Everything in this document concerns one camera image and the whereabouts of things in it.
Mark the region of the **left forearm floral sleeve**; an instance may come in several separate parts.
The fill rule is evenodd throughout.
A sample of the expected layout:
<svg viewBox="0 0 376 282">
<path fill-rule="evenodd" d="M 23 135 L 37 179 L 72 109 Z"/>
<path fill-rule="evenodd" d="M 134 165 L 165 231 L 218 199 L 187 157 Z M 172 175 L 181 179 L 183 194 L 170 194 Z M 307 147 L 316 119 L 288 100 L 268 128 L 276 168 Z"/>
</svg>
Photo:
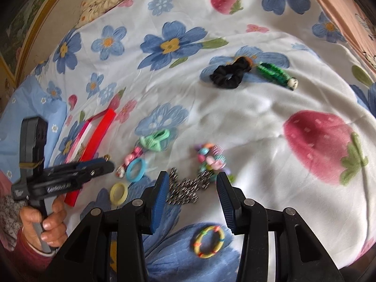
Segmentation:
<svg viewBox="0 0 376 282">
<path fill-rule="evenodd" d="M 24 202 L 14 201 L 11 185 L 1 174 L 1 244 L 6 259 L 25 281 L 39 281 L 52 259 L 52 254 L 42 253 L 33 243 L 38 237 L 32 225 L 42 221 L 41 214 Z"/>
</svg>

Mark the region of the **left hand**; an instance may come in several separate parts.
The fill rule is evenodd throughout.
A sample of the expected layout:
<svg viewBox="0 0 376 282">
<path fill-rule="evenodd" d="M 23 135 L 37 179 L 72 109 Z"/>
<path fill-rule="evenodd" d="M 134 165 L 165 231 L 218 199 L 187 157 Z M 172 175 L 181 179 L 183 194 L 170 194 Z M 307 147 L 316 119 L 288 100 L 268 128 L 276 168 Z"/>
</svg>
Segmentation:
<svg viewBox="0 0 376 282">
<path fill-rule="evenodd" d="M 64 196 L 58 196 L 52 203 L 52 212 L 42 219 L 41 213 L 30 206 L 20 210 L 20 219 L 23 226 L 23 235 L 27 242 L 35 249 L 43 251 L 42 244 L 46 243 L 52 248 L 60 248 L 67 240 L 66 225 L 64 220 L 67 212 L 64 207 Z M 33 224 L 42 224 L 44 232 L 37 235 Z"/>
</svg>

